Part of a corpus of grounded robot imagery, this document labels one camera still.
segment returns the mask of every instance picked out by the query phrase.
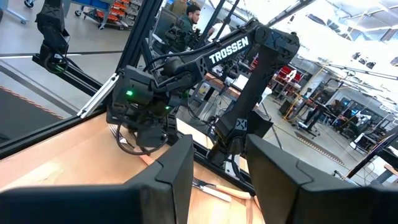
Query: trossen logo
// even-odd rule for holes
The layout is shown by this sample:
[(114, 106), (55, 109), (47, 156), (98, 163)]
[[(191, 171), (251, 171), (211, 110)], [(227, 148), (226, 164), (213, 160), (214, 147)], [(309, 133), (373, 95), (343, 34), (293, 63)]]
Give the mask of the trossen logo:
[(245, 46), (249, 45), (249, 40), (248, 37), (244, 37), (235, 43), (221, 49), (219, 52), (216, 52), (212, 55), (209, 56), (211, 59), (211, 62), (216, 63), (219, 62), (220, 60), (223, 60), (227, 56), (237, 52), (238, 50), (241, 50)]

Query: green led light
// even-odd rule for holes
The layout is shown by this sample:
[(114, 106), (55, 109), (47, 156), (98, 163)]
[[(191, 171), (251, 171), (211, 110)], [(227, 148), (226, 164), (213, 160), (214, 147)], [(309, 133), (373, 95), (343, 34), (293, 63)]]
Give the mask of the green led light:
[(127, 95), (127, 96), (132, 96), (132, 94), (133, 94), (133, 93), (132, 93), (131, 90), (128, 90), (128, 91), (126, 92), (126, 95)]

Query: wooden table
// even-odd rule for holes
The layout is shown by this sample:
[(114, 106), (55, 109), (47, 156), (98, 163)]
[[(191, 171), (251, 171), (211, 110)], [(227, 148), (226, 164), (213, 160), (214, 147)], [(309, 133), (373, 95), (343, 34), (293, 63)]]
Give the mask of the wooden table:
[[(181, 120), (177, 122), (179, 131), (192, 134), (196, 142), (207, 148), (213, 146), (204, 134)], [(151, 157), (159, 157), (168, 148), (164, 146)], [(242, 169), (247, 170), (243, 158), (242, 164), (245, 164)], [(3, 171), (0, 189), (28, 185), (121, 184), (145, 168), (139, 157), (118, 148), (102, 114), (0, 161)], [(236, 189), (196, 162), (194, 176)], [(228, 203), (193, 188), (189, 223), (264, 223), (253, 199), (232, 198)]]
[[(217, 86), (217, 88), (219, 88), (220, 90), (224, 88), (224, 82), (210, 73), (207, 73), (205, 75), (205, 80), (210, 82), (214, 86)], [(228, 94), (232, 96), (235, 100), (237, 100), (241, 95), (241, 92), (233, 87), (228, 87), (228, 89), (225, 90), (224, 94)]]

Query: storage rack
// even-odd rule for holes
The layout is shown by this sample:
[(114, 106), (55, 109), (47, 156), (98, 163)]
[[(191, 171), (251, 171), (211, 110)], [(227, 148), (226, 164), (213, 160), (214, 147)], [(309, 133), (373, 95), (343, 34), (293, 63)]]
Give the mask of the storage rack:
[(107, 12), (98, 9), (90, 9), (84, 12), (84, 18), (90, 17), (97, 21), (98, 29), (102, 30), (105, 27), (117, 28), (119, 30), (131, 29), (135, 23), (138, 12), (141, 8), (140, 0), (115, 0), (109, 10), (109, 16), (106, 17)]

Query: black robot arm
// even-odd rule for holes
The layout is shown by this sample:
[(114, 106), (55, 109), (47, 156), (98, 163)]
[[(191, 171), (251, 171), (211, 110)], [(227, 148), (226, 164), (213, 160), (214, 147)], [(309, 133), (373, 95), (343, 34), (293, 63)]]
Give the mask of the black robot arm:
[(298, 51), (299, 40), (296, 35), (267, 28), (252, 19), (242, 28), (200, 49), (161, 56), (168, 57), (165, 63), (158, 67), (162, 69), (161, 72), (153, 70), (150, 75), (145, 72), (146, 69), (141, 71), (134, 67), (126, 67), (113, 91), (108, 122), (127, 124), (131, 131), (137, 132), (137, 145), (156, 147), (156, 144), (162, 141), (155, 139), (160, 140), (162, 132), (167, 129), (165, 120), (168, 114), (179, 106), (182, 93), (202, 81), (213, 67), (235, 57), (254, 44), (261, 46), (259, 59), (264, 60), (264, 63), (260, 63), (261, 65), (253, 71), (247, 84), (250, 90), (246, 87), (234, 109), (227, 113), (227, 116), (222, 116), (222, 122), (216, 124), (217, 134), (222, 142), (230, 141), (237, 135), (234, 129), (235, 122), (238, 119), (246, 119), (272, 75), (289, 63)]

